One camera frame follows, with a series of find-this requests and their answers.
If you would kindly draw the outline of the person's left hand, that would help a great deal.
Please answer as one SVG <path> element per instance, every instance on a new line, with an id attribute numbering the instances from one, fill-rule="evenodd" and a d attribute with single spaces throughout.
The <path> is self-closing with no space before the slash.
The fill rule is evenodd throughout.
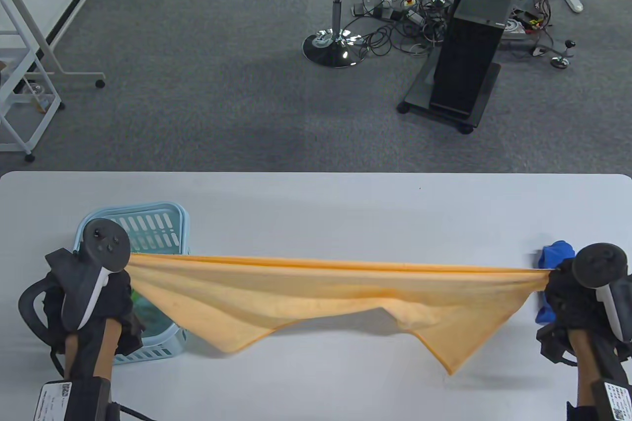
<path id="1" fill-rule="evenodd" d="M 142 348 L 142 331 L 144 326 L 133 312 L 129 274 L 113 273 L 98 297 L 93 313 L 88 322 L 76 332 L 81 344 L 89 340 L 102 341 L 105 324 L 113 320 L 120 324 L 121 333 L 115 343 L 116 355 L 129 355 Z M 65 353 L 65 341 L 72 334 L 62 324 L 61 310 L 65 292 L 56 284 L 47 290 L 43 300 L 43 310 L 51 337 L 50 347 L 54 353 Z"/>

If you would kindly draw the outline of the person's right hand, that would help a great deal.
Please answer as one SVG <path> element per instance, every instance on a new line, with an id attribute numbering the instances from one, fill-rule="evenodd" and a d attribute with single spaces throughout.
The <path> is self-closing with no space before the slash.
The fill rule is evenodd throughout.
<path id="1" fill-rule="evenodd" d="M 575 257 L 549 274 L 545 297 L 558 326 L 631 344 L 631 275 L 626 260 Z"/>

